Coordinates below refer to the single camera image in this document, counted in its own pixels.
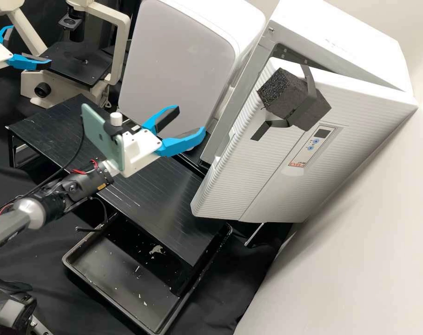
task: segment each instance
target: white knob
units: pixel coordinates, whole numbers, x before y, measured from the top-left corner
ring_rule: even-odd
[[[123,123],[123,115],[120,112],[111,113],[111,117],[109,119],[111,125],[114,127],[120,127]]]

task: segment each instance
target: white panel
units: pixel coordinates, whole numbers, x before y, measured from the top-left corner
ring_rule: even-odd
[[[271,21],[284,27],[286,46],[326,68],[413,94],[399,43],[338,8],[281,0]]]
[[[264,27],[264,16],[242,0],[223,15],[223,1],[145,0],[139,10],[119,99],[138,124],[179,105],[180,116],[160,135],[205,126]]]
[[[303,136],[296,127],[271,128],[259,142],[252,141],[266,114],[256,89],[280,67],[303,78],[298,64],[269,60],[235,123],[236,135],[193,200],[195,215],[302,222],[416,109],[408,93],[312,69],[331,111]],[[241,122],[244,127],[238,128]],[[319,125],[337,129],[305,168],[288,166]]]
[[[239,220],[303,134],[297,127],[285,132],[271,128],[263,141],[250,138],[265,121],[266,112],[256,90],[275,72],[271,63],[261,73],[255,89],[233,126],[234,135],[219,161],[215,161],[192,201],[196,216]]]

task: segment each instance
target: display screen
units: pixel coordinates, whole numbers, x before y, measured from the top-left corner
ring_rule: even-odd
[[[319,138],[326,138],[326,136],[329,135],[331,131],[330,130],[326,130],[326,129],[319,129],[316,133],[315,133],[315,137],[319,137]]]

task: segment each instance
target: control panel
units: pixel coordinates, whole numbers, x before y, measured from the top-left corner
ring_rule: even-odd
[[[336,129],[336,127],[319,125],[312,136],[289,163],[289,166],[304,168]]]

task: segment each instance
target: green phone case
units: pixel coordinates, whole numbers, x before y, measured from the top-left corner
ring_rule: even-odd
[[[105,155],[114,168],[123,171],[125,150],[122,136],[116,135],[111,139],[103,129],[105,120],[87,104],[81,105],[81,116],[85,136]]]

